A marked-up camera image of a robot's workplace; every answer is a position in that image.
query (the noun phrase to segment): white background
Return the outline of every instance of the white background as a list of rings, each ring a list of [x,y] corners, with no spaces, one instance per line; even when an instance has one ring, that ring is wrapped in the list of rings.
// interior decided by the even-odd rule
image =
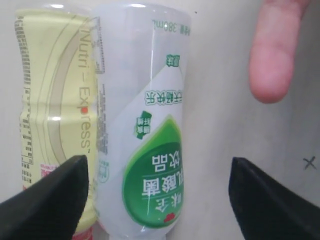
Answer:
[[[79,0],[94,6],[109,0]],[[246,157],[320,206],[320,1],[302,24],[293,86],[280,103],[250,94],[248,62],[261,0],[151,0],[185,10],[192,34],[184,95],[185,204],[169,240],[243,240],[228,198],[231,160]],[[0,4],[0,201],[21,190],[22,66],[14,0]]]

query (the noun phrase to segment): yellow bottle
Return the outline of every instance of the yellow bottle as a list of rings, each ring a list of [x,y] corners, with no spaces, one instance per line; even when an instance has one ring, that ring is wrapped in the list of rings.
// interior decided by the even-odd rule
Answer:
[[[86,10],[66,4],[20,6],[15,32],[23,66],[22,182],[28,188],[73,155],[86,155],[87,203],[74,240],[91,240],[96,221],[97,85]]]

